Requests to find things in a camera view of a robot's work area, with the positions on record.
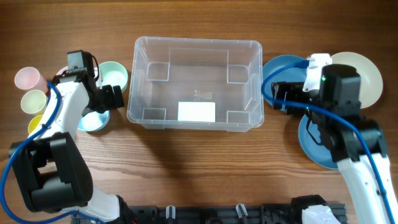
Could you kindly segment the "dark blue plate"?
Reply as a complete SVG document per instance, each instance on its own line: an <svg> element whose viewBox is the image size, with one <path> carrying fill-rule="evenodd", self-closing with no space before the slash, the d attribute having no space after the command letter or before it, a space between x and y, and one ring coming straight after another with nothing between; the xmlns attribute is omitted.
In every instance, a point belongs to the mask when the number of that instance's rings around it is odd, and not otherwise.
<svg viewBox="0 0 398 224"><path fill-rule="evenodd" d="M298 126L298 140L304 153L316 164L337 170L338 166L333 162L330 151L320 143L320 133L316 124L309 122L306 115L302 117Z"/></svg>
<svg viewBox="0 0 398 224"><path fill-rule="evenodd" d="M308 60L295 55L281 55L268 61L262 70L265 79L261 85L261 93L265 100L271 106L273 103L285 104L304 109L307 112L310 107L308 103L273 99L271 92L271 83L273 82L304 82L307 67Z"/></svg>

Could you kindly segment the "light blue plastic bowl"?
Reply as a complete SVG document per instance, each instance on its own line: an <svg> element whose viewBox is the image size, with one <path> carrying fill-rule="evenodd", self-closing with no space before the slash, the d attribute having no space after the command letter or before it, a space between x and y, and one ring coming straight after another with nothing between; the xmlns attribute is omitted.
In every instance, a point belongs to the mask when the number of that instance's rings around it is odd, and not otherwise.
<svg viewBox="0 0 398 224"><path fill-rule="evenodd" d="M77 129L85 132L99 131L108 124L109 119L109 111L105 111L104 113L91 112L79 120Z"/></svg>

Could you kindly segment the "cream plastic plate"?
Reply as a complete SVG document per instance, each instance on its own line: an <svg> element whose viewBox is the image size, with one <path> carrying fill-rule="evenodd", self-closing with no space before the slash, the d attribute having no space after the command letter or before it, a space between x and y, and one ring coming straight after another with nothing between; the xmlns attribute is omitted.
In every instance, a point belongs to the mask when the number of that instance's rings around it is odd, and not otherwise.
<svg viewBox="0 0 398 224"><path fill-rule="evenodd" d="M333 64L350 65L361 77L359 100L361 109L368 108L380 99L383 80L379 69L367 57L354 52L340 52L331 56Z"/></svg>

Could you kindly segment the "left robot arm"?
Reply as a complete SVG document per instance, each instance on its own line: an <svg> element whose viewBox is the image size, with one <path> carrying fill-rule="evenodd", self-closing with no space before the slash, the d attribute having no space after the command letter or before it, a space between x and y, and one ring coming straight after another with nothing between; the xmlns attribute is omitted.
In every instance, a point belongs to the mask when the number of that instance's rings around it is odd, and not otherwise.
<svg viewBox="0 0 398 224"><path fill-rule="evenodd" d="M12 170L26 207L54 214L46 223L72 216L88 223L138 223L121 196L94 187L75 144L81 117L124 106L121 88L97 86L100 68L89 52L72 51L67 59L67 70L47 83L50 98L39 126L26 140L11 145L1 177L2 208L14 221L25 223L6 202L5 183Z"/></svg>

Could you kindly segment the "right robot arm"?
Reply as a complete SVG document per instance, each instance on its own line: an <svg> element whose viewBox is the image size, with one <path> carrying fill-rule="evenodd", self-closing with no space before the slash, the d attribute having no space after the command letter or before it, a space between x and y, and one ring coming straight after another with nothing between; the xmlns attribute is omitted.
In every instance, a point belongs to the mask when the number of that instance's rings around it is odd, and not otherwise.
<svg viewBox="0 0 398 224"><path fill-rule="evenodd" d="M386 140L376 121L360 115L360 75L352 66L332 64L322 68L319 81L318 94L305 101L284 100L276 91L264 97L279 108L303 110L317 125L360 223L397 223Z"/></svg>

